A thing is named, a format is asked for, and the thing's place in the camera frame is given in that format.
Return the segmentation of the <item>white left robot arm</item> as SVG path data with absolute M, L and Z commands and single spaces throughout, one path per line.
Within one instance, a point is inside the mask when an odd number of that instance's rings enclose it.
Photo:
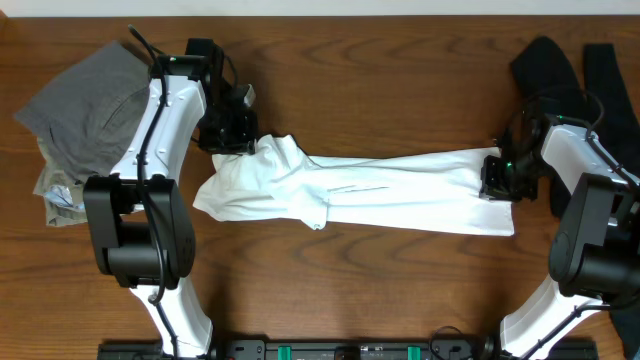
M 213 40 L 191 38 L 182 55 L 152 45 L 149 98 L 133 140 L 106 176 L 83 191 L 99 270 L 148 310 L 161 339 L 107 343 L 100 359 L 214 359 L 214 326 L 190 273 L 196 239 L 179 178 L 191 144 L 210 154 L 254 153 L 251 85 L 228 82 L 231 59 Z

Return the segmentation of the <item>white t-shirt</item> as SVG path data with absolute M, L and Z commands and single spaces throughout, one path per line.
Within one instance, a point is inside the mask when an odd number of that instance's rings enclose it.
M 220 222 L 294 219 L 465 235 L 511 236 L 511 204 L 480 197 L 475 148 L 390 159 L 309 156 L 290 135 L 266 135 L 252 155 L 215 155 L 193 205 Z

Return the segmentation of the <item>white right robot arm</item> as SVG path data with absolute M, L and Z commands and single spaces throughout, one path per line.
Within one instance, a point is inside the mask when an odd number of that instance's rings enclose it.
M 500 155 L 484 160 L 480 197 L 534 200 L 539 179 L 555 176 L 570 199 L 551 242 L 547 277 L 477 356 L 545 359 L 587 317 L 638 304 L 639 181 L 580 119 L 522 114 L 497 145 Z

